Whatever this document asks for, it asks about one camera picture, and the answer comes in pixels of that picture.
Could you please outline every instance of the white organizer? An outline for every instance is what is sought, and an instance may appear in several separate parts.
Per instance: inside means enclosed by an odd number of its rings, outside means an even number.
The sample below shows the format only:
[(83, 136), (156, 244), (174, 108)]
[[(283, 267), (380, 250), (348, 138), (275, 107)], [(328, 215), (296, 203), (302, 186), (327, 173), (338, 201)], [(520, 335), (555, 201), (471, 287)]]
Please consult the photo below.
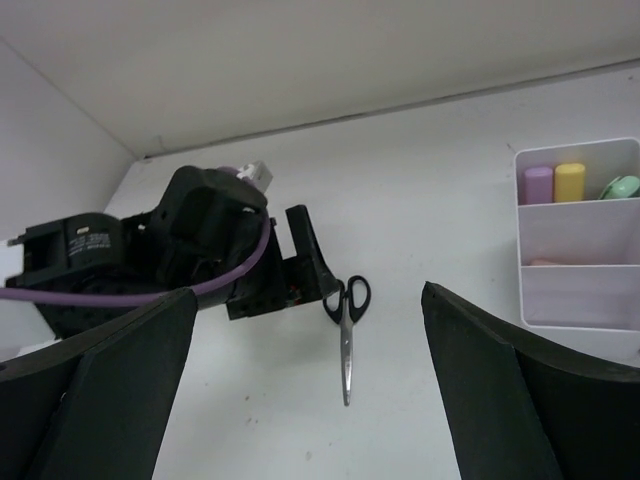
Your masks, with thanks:
[[(586, 166), (585, 201), (522, 205), (527, 168), (569, 162)], [(616, 176), (640, 176), (638, 141), (527, 150), (515, 169), (523, 323), (618, 331), (622, 345), (622, 335), (640, 332), (640, 198), (596, 199)], [(536, 259), (559, 265), (530, 266)]]

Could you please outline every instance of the scissors blade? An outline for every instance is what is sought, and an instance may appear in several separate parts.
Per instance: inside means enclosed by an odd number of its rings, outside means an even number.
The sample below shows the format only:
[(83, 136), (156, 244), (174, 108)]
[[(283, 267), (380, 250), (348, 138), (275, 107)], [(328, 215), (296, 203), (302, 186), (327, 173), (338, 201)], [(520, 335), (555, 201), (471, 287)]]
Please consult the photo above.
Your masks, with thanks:
[(340, 322), (340, 358), (342, 360), (342, 399), (351, 403), (351, 372), (353, 371), (353, 321), (345, 315)]

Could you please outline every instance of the white connector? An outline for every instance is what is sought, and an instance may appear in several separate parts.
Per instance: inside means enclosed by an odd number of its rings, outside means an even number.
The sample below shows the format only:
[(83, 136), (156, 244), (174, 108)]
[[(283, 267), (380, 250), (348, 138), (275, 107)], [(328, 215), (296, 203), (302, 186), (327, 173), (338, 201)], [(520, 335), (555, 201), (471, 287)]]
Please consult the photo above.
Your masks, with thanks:
[(249, 178), (262, 193), (267, 191), (273, 175), (264, 162), (253, 162), (239, 169), (238, 178)]

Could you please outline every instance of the scissors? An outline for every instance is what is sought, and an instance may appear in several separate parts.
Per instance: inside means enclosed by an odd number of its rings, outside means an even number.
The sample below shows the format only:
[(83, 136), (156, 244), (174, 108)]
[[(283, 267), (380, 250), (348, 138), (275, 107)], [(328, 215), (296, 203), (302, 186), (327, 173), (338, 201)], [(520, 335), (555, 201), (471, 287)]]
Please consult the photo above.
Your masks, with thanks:
[[(342, 399), (344, 406), (348, 407), (351, 403), (351, 372), (353, 371), (353, 326), (364, 315), (369, 308), (371, 302), (371, 287), (366, 278), (360, 275), (354, 275), (347, 281), (344, 286), (342, 280), (338, 280), (340, 285), (340, 297), (338, 299), (338, 307), (332, 309), (327, 303), (327, 299), (322, 300), (322, 306), (327, 312), (331, 320), (340, 326), (340, 358), (342, 363)], [(366, 297), (364, 303), (357, 307), (353, 297), (353, 287), (356, 284), (364, 285)]]

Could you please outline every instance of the cable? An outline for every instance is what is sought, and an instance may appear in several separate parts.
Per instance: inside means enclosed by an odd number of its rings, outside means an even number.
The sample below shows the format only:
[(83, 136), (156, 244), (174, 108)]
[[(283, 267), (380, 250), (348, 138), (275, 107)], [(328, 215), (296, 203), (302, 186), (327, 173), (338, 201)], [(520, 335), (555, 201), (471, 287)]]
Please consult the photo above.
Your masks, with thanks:
[[(236, 169), (231, 167), (221, 167), (221, 171), (227, 173), (237, 173)], [(253, 186), (253, 182), (245, 178), (247, 183)], [(196, 295), (204, 295), (230, 283), (235, 282), (240, 277), (246, 275), (249, 270), (256, 266), (269, 243), (271, 234), (271, 221), (269, 215), (265, 213), (264, 222), (262, 224), (262, 233), (256, 249), (251, 255), (233, 270), (220, 275), (212, 280), (191, 285), (191, 290)], [(0, 287), (0, 300), (16, 300), (19, 302), (33, 302), (46, 305), (65, 305), (74, 307), (98, 307), (98, 308), (122, 308), (122, 307), (140, 307), (146, 305), (168, 292), (145, 293), (139, 295), (90, 295), (84, 293), (61, 293), (47, 292), (44, 290), (28, 290), (26, 288), (6, 288)]]

